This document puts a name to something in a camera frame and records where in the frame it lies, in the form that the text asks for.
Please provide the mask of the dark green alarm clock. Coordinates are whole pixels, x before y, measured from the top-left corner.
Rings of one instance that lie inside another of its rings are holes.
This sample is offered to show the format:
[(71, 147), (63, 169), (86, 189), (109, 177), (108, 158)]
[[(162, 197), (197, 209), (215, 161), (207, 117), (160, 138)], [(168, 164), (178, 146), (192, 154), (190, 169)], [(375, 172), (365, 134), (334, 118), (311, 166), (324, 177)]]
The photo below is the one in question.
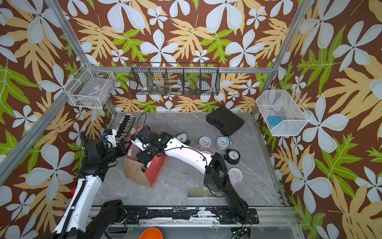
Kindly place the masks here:
[(185, 145), (189, 145), (191, 143), (191, 141), (189, 140), (188, 134), (185, 132), (182, 132), (179, 135), (177, 135), (176, 139)]

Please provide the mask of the red burlap canvas bag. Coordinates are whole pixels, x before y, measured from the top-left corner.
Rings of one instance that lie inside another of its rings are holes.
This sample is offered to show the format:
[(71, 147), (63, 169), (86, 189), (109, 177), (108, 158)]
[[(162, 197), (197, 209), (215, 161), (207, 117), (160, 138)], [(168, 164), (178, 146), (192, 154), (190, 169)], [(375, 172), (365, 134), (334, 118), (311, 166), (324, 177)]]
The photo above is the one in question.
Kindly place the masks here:
[(148, 188), (154, 188), (155, 183), (157, 182), (158, 177), (161, 173), (161, 170), (166, 164), (168, 156), (164, 153), (159, 153), (157, 156), (154, 157), (149, 167), (144, 167), (142, 163), (137, 161), (136, 154), (140, 151), (140, 149), (135, 145), (134, 142), (132, 142), (131, 138), (142, 128), (142, 125), (137, 125), (130, 132), (128, 140), (132, 143), (132, 145), (129, 147), (123, 171), (127, 179), (136, 182), (140, 185), (146, 186)]

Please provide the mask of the pink twin-bell alarm clock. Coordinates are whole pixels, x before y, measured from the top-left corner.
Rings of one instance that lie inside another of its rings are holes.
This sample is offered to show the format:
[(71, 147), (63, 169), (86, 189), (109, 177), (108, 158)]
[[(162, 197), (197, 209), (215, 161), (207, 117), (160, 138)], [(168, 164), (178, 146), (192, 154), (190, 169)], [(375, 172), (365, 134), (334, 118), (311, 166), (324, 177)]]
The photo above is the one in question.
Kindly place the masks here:
[(213, 155), (213, 153), (209, 152), (208, 150), (203, 150), (202, 153), (204, 155)]

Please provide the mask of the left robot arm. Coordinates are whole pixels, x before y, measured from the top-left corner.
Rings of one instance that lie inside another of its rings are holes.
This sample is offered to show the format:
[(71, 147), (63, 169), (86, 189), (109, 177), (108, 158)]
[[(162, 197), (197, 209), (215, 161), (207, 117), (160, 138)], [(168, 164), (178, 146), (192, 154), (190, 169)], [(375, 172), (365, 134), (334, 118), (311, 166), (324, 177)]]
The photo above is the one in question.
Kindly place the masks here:
[(99, 139), (88, 140), (83, 131), (80, 139), (85, 148), (85, 157), (82, 168), (75, 173), (77, 187), (63, 218), (48, 236), (50, 239), (99, 239), (110, 224), (125, 222), (126, 211), (121, 200), (103, 203), (92, 221), (88, 223), (87, 220), (109, 164), (127, 155), (131, 141), (121, 140), (113, 145), (104, 135)]

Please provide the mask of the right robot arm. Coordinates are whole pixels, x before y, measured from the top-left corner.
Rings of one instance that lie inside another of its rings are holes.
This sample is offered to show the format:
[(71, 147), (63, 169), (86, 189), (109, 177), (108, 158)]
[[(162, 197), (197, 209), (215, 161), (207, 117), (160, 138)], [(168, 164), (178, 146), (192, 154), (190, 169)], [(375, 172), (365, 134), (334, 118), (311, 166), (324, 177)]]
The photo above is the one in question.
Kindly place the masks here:
[(199, 170), (204, 176), (204, 186), (211, 194), (225, 200), (234, 221), (241, 224), (246, 222), (248, 204), (233, 188), (221, 154), (211, 155), (198, 151), (166, 132), (152, 132), (148, 126), (133, 134), (131, 142), (140, 149), (136, 155), (138, 161), (148, 169), (155, 166), (154, 159), (169, 156)]

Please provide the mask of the white round alarm clock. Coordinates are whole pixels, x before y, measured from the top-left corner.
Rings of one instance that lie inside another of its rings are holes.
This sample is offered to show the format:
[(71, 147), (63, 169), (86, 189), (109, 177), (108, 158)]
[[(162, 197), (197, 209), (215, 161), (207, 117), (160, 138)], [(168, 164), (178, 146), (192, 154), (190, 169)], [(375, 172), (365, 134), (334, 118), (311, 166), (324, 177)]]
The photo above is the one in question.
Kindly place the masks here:
[(211, 148), (211, 139), (208, 136), (202, 136), (199, 139), (199, 148), (202, 150), (208, 150)]

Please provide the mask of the beige twin-bell alarm clock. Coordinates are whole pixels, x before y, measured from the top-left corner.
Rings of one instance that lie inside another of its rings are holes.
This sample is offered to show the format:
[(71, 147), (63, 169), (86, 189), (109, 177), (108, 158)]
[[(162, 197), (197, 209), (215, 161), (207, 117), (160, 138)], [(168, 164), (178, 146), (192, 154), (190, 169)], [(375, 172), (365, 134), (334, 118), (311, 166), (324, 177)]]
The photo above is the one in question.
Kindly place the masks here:
[(216, 140), (216, 148), (218, 150), (226, 150), (229, 146), (232, 145), (232, 141), (227, 136), (220, 136)]

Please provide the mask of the black round alarm clock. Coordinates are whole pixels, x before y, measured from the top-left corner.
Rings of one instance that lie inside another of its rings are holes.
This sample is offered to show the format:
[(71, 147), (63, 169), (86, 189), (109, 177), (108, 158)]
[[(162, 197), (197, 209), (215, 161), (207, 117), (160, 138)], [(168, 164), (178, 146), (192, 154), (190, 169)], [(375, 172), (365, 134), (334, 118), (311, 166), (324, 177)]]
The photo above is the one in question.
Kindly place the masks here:
[(237, 165), (240, 161), (241, 155), (237, 150), (226, 149), (223, 159), (231, 165)]

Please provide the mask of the light pink round clock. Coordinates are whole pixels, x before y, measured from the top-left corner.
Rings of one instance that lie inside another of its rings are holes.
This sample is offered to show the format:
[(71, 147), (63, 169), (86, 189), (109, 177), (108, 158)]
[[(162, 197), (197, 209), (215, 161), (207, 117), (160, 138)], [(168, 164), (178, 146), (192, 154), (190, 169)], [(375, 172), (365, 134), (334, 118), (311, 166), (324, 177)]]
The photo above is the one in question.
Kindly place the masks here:
[(243, 179), (243, 173), (240, 169), (238, 168), (231, 168), (228, 171), (229, 179), (231, 183), (237, 183), (240, 182)]

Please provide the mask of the black socket set holder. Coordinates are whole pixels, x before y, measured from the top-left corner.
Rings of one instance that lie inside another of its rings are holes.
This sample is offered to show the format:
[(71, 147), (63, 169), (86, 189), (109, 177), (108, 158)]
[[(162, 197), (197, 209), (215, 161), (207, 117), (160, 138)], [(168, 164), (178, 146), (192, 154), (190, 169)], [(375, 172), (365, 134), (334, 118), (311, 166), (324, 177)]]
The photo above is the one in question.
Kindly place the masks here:
[(125, 137), (127, 137), (135, 122), (135, 116), (132, 114), (125, 114), (121, 120), (119, 121), (119, 124), (116, 126), (116, 136), (115, 139), (117, 142), (120, 142), (121, 140), (124, 140)]

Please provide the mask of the black plastic tool case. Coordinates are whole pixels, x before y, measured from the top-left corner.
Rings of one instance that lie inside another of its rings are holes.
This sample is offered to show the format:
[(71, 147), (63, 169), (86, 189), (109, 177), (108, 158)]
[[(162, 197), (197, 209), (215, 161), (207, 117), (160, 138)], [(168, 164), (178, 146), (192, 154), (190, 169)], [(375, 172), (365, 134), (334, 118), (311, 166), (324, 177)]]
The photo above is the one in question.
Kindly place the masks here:
[(216, 127), (223, 136), (230, 137), (243, 125), (244, 120), (226, 107), (218, 107), (207, 115), (207, 122)]

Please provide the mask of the orange bowl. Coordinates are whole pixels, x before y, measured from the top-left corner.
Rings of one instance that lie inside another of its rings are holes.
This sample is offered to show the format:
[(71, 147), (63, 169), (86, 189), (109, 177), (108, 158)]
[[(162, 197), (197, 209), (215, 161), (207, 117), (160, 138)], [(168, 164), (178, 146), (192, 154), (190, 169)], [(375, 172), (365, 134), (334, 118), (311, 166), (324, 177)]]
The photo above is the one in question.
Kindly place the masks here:
[(140, 239), (164, 239), (164, 237), (159, 229), (148, 228), (141, 234)]

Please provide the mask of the blue object in basket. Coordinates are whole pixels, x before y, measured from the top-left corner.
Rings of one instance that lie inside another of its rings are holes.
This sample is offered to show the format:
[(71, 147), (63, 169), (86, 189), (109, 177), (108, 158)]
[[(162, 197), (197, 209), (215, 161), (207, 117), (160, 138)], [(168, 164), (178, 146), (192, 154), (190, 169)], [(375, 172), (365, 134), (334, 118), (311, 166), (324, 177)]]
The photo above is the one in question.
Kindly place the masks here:
[(272, 127), (275, 127), (282, 122), (281, 118), (278, 116), (269, 116), (268, 121)]

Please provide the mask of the black mounting rail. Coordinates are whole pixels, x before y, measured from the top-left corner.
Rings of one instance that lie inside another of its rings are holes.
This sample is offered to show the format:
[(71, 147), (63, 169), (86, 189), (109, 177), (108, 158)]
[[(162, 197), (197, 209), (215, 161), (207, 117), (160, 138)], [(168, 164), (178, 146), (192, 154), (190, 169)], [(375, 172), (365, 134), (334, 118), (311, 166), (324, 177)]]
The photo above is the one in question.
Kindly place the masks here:
[(259, 216), (255, 208), (245, 210), (243, 219), (234, 215), (228, 206), (206, 207), (148, 207), (125, 206), (127, 223), (129, 225), (143, 225), (144, 222), (159, 224), (190, 224), (190, 225), (258, 225)]

